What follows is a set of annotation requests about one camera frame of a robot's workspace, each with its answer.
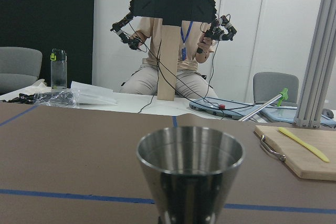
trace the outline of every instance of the white wall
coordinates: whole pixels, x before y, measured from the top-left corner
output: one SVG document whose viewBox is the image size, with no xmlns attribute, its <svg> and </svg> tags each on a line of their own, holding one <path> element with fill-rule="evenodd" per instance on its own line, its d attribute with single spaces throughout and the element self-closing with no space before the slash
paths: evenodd
<svg viewBox="0 0 336 224">
<path fill-rule="evenodd" d="M 215 0 L 220 15 L 231 14 L 237 29 L 233 41 L 221 41 L 214 58 L 211 85 L 222 99 L 253 100 L 256 72 L 295 74 L 303 81 L 320 0 Z M 110 32 L 112 23 L 128 13 L 130 0 L 95 0 L 92 84 L 112 88 L 139 67 L 146 53 L 130 50 Z M 136 28 L 139 17 L 132 22 Z M 125 31 L 132 33 L 129 26 Z M 211 59 L 199 66 L 210 76 Z M 330 86 L 336 84 L 335 73 Z M 336 90 L 328 90 L 327 106 L 336 108 Z"/>
</svg>

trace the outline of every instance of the transparent bottle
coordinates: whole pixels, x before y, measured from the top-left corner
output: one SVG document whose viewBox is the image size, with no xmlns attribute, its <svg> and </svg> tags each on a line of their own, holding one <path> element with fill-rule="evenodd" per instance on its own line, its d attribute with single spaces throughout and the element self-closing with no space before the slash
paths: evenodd
<svg viewBox="0 0 336 224">
<path fill-rule="evenodd" d="M 50 55 L 51 88 L 61 90 L 67 88 L 67 54 L 62 49 L 54 48 Z"/>
</svg>

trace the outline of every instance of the cutting board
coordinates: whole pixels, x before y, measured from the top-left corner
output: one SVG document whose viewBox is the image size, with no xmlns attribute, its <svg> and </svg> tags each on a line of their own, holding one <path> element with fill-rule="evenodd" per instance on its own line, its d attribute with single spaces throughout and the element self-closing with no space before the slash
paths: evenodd
<svg viewBox="0 0 336 224">
<path fill-rule="evenodd" d="M 278 131 L 274 126 L 256 126 L 259 137 L 276 152 L 286 156 L 286 165 L 300 178 L 336 181 L 336 131 L 286 128 L 297 137 L 315 146 L 330 160 L 325 163 L 308 149 Z"/>
</svg>

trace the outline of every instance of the metal cup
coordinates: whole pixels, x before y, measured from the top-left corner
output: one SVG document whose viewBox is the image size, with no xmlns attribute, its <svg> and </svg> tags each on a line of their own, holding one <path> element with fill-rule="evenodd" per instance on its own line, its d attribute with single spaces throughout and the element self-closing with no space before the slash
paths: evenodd
<svg viewBox="0 0 336 224">
<path fill-rule="evenodd" d="M 186 126 L 144 136 L 136 154 L 164 224 L 214 224 L 244 148 L 221 131 Z"/>
</svg>

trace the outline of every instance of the man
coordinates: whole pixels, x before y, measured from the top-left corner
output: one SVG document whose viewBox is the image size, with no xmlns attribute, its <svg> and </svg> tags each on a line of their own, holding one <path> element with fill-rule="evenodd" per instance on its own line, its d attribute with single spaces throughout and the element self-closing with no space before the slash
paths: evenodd
<svg viewBox="0 0 336 224">
<path fill-rule="evenodd" d="M 179 53 L 174 56 L 178 58 L 175 89 L 187 98 L 197 99 L 205 96 L 217 98 L 214 90 L 196 72 L 198 63 L 204 63 L 210 52 L 213 52 L 212 40 L 204 38 L 203 32 L 208 27 L 209 24 L 206 23 L 182 21 Z M 158 61 L 156 58 L 161 45 L 161 32 L 162 19 L 148 17 L 141 19 L 139 27 L 132 37 L 138 37 L 142 42 L 151 37 L 150 51 L 148 57 L 142 60 L 140 69 L 122 86 L 121 93 L 148 95 L 157 93 Z M 198 47 L 203 50 L 201 54 L 196 52 Z"/>
</svg>

